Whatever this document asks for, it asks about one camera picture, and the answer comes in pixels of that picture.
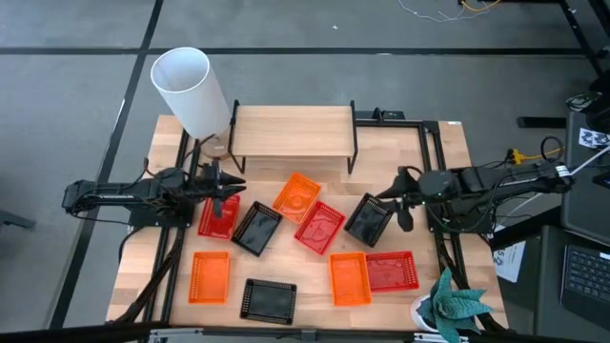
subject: wooden platform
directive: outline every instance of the wooden platform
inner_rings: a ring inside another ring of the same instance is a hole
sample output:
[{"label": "wooden platform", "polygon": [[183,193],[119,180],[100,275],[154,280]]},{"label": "wooden platform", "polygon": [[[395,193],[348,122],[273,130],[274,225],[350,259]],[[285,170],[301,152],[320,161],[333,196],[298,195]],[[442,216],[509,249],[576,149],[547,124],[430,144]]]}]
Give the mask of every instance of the wooden platform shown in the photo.
[{"label": "wooden platform", "polygon": [[344,156],[354,154],[349,106],[239,106],[235,156]]},{"label": "wooden platform", "polygon": [[[447,166],[470,165],[464,132],[457,122],[440,122]],[[156,172],[171,167],[180,141],[181,127],[173,116],[159,117],[149,158]],[[271,206],[293,172],[301,172],[322,186],[319,199],[349,216],[365,192],[383,191],[392,183],[399,165],[422,168],[417,130],[358,128],[359,155],[353,174],[345,170],[343,159],[329,158],[249,158],[242,176],[248,189],[241,193],[240,220],[257,200]],[[435,161],[432,137],[430,154]],[[229,173],[238,174],[231,160],[221,163]],[[267,249],[260,257],[243,251],[230,241],[197,235],[202,205],[197,207],[194,227],[188,229],[179,267],[172,324],[224,327],[276,327],[274,324],[239,318],[239,306],[246,278],[295,283],[298,286],[293,328],[415,330],[409,315],[412,301],[428,293],[439,277],[434,238],[427,231],[425,210],[412,210],[415,228],[403,232],[394,216],[376,247],[370,249],[341,230],[329,252],[395,252],[412,251],[417,264],[420,288],[397,293],[374,293],[373,304],[359,307],[335,307],[332,304],[328,252],[319,256],[299,242],[294,234],[297,225],[283,220]],[[149,228],[134,235],[123,253],[108,311],[108,319],[116,318],[149,280],[160,229]],[[476,235],[461,236],[470,286],[485,289],[482,301],[494,309],[493,317],[506,326],[506,316],[499,292],[498,279],[487,245]],[[193,253],[225,251],[231,255],[230,288],[226,305],[190,305],[189,283]],[[160,317],[164,285],[157,296],[154,318]]]}]

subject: concrete floor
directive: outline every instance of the concrete floor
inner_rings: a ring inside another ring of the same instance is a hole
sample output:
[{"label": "concrete floor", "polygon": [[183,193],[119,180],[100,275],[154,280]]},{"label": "concrete floor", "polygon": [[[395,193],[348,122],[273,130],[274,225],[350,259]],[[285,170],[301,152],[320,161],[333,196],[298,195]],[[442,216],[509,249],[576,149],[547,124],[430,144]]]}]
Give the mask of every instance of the concrete floor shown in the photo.
[{"label": "concrete floor", "polygon": [[[0,0],[0,50],[136,48],[153,3]],[[450,0],[403,3],[420,14],[458,12]],[[586,4],[570,3],[594,47],[605,44]],[[413,16],[395,0],[166,0],[152,46],[185,45],[576,48],[578,42],[555,5],[500,4],[472,20],[434,23]],[[113,181],[137,176],[157,115],[171,113],[150,82],[154,58],[146,60]],[[227,99],[242,104],[355,99],[360,109],[379,106],[414,119],[462,121],[475,164],[501,159],[509,147],[537,151],[547,134],[563,136],[563,131],[518,129],[515,118],[566,115],[564,99],[595,77],[585,59],[567,57],[214,55],[211,60]],[[0,332],[47,325],[79,225],[60,208],[63,189],[77,179],[94,179],[134,61],[131,55],[0,55],[0,208],[38,222],[31,231],[0,229]],[[542,198],[529,212],[557,201]],[[99,217],[127,215],[102,211]],[[67,326],[104,321],[124,235],[118,225],[95,226]],[[528,289],[535,287],[532,282],[525,277],[519,284]],[[507,298],[506,307],[511,327],[530,332],[529,305]]]}]

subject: black basket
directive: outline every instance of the black basket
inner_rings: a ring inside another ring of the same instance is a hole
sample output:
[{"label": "black basket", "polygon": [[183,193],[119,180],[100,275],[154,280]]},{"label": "black basket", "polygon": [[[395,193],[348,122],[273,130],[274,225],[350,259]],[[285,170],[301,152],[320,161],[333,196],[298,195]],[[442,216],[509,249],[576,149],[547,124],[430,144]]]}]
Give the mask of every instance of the black basket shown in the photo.
[{"label": "black basket", "polygon": [[231,240],[259,257],[281,221],[281,214],[255,201],[239,223]]},{"label": "black basket", "polygon": [[394,212],[385,208],[379,199],[366,193],[344,229],[357,240],[372,248],[381,237],[392,214]]},{"label": "black basket", "polygon": [[239,317],[292,325],[295,302],[296,285],[247,279]]}]

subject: green plant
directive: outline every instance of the green plant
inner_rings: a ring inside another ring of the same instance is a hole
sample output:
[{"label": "green plant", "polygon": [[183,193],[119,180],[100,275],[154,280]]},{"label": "green plant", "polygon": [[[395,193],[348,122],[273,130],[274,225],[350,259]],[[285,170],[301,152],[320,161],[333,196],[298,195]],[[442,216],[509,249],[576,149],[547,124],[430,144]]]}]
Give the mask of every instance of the green plant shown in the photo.
[{"label": "green plant", "polygon": [[480,334],[474,316],[494,309],[481,304],[485,290],[452,291],[451,271],[447,268],[430,290],[430,297],[421,302],[417,313],[437,326],[438,333],[449,343],[459,343],[457,329]]}]

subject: laptop keyboard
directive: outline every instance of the laptop keyboard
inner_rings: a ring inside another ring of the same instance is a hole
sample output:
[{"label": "laptop keyboard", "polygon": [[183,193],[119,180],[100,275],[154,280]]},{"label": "laptop keyboard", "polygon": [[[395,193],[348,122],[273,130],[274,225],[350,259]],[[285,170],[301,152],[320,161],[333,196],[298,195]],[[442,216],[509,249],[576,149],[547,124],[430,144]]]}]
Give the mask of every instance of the laptop keyboard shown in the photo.
[{"label": "laptop keyboard", "polygon": [[599,252],[568,246],[565,288],[610,302],[610,259]]}]

